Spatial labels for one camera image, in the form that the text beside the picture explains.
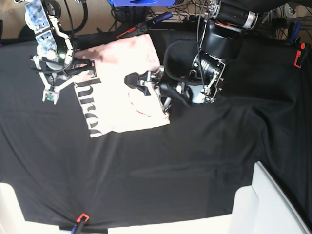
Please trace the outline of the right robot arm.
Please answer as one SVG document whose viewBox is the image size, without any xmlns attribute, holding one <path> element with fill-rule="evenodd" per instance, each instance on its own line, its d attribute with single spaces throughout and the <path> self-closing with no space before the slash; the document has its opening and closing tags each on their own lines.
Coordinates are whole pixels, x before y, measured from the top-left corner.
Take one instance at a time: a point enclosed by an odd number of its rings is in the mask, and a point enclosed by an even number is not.
<svg viewBox="0 0 312 234">
<path fill-rule="evenodd" d="M 44 85 L 43 101 L 58 102 L 61 90 L 73 83 L 73 77 L 95 73 L 94 63 L 77 58 L 75 31 L 65 31 L 59 22 L 61 9 L 54 0 L 26 0 L 25 22 L 34 32 L 37 53 L 30 58 Z"/>
</svg>

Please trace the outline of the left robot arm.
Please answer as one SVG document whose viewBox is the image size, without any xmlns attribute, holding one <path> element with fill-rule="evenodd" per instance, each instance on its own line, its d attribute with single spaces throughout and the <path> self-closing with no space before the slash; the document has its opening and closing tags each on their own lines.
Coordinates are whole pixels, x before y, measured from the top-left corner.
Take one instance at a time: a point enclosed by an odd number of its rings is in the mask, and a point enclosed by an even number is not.
<svg viewBox="0 0 312 234">
<path fill-rule="evenodd" d="M 300 68 L 311 54 L 312 47 L 300 42 L 299 33 L 311 26 L 311 17 L 296 17 L 292 8 L 281 9 L 272 18 L 270 13 L 248 11 L 223 0 L 204 1 L 197 20 L 196 39 L 173 41 L 166 48 L 163 65 L 157 71 L 128 74 L 124 84 L 141 91 L 145 96 L 151 95 L 148 89 L 151 84 L 164 106 L 164 112 L 169 111 L 173 100 L 185 107 L 213 103 L 221 89 L 224 73 L 229 63 L 239 55 L 246 35 L 287 30 L 285 39 L 276 43 L 296 49 L 294 65 Z M 190 47 L 196 49 L 196 54 L 188 63 L 187 75 L 174 73 L 172 51 Z"/>
</svg>

